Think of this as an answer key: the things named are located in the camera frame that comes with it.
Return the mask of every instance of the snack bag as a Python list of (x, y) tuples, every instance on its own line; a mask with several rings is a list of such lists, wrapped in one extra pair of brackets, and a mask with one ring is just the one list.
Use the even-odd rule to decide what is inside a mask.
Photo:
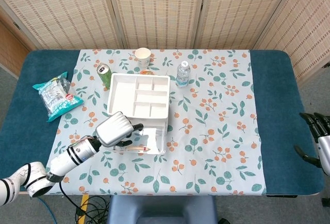
[(47, 108), (49, 117), (47, 122), (53, 121), (84, 103), (79, 97), (69, 94), (71, 83), (67, 80), (67, 74), (64, 72), (48, 82), (32, 86), (39, 91), (39, 95)]

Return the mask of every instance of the tray compartment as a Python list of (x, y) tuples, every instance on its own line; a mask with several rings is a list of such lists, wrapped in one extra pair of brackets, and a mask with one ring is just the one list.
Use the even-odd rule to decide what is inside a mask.
[(133, 116), (135, 117), (150, 117), (150, 103), (135, 102), (133, 109)]
[(133, 115), (135, 99), (136, 77), (124, 78), (117, 76), (113, 78), (112, 94), (109, 103), (109, 112), (122, 111), (125, 115)]
[(166, 104), (151, 103), (150, 104), (150, 117), (159, 118), (164, 117), (167, 113)]
[(136, 90), (136, 102), (145, 103), (160, 103), (166, 104), (167, 92), (165, 91), (148, 91), (148, 90)]
[(152, 90), (152, 81), (151, 77), (138, 77), (136, 80), (136, 89), (139, 90)]
[(169, 82), (166, 78), (153, 78), (154, 91), (168, 91)]

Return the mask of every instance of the white box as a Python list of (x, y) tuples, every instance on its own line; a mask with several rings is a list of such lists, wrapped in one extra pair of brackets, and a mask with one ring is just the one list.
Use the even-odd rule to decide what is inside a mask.
[[(114, 73), (107, 113), (121, 111), (132, 124), (142, 123), (144, 129), (136, 131), (129, 138), (131, 146), (145, 146), (149, 154), (164, 154), (164, 136), (167, 133), (169, 117), (170, 77)], [(111, 151), (142, 152), (113, 147)]]

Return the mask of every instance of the bottle cap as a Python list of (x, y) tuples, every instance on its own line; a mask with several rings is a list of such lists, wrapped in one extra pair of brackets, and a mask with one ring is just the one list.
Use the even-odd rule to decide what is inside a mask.
[(189, 67), (188, 62), (187, 62), (187, 61), (182, 61), (182, 63), (181, 63), (181, 67), (182, 67), (182, 68), (188, 68), (188, 67)]

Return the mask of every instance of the green can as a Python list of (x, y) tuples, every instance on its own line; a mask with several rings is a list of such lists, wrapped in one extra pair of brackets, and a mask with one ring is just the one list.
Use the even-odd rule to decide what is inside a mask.
[(111, 70), (110, 67), (107, 66), (105, 63), (100, 63), (97, 67), (97, 74), (100, 76), (102, 82), (104, 83), (107, 89), (110, 88), (111, 82)]

